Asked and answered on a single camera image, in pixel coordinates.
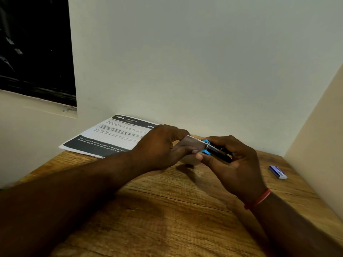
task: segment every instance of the small box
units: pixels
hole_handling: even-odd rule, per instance
[[[286,180],[287,176],[277,167],[277,166],[269,166],[269,169],[274,173],[277,178],[281,180]]]

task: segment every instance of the document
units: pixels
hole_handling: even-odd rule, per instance
[[[155,126],[157,124],[152,122],[116,114],[68,140],[59,148],[101,159],[132,150]]]

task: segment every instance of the hand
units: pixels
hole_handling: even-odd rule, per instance
[[[236,195],[243,203],[252,203],[267,190],[257,153],[253,148],[232,135],[211,136],[206,139],[216,146],[225,146],[233,153],[233,162],[229,165],[203,153],[195,156],[216,174],[227,191]]]
[[[158,125],[148,132],[131,150],[133,159],[145,172],[163,170],[176,164],[188,154],[198,151],[192,146],[173,147],[173,142],[189,135],[187,130],[170,125]]]

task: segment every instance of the red thread bracelet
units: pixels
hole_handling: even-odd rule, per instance
[[[250,204],[245,204],[244,208],[246,210],[249,210],[255,206],[257,206],[259,203],[261,203],[263,200],[265,200],[268,196],[270,195],[270,189],[267,189],[266,192],[264,192],[262,194],[262,196],[260,196],[259,198],[257,198],[254,202],[250,203]]]

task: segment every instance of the wood grain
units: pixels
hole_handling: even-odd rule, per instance
[[[257,153],[268,187],[343,243],[343,224],[313,189],[281,156]],[[64,151],[20,182],[94,160]],[[269,165],[288,179],[277,179]],[[268,242],[253,239],[255,226],[250,212],[205,165],[178,163],[129,182],[51,256],[274,256]]]

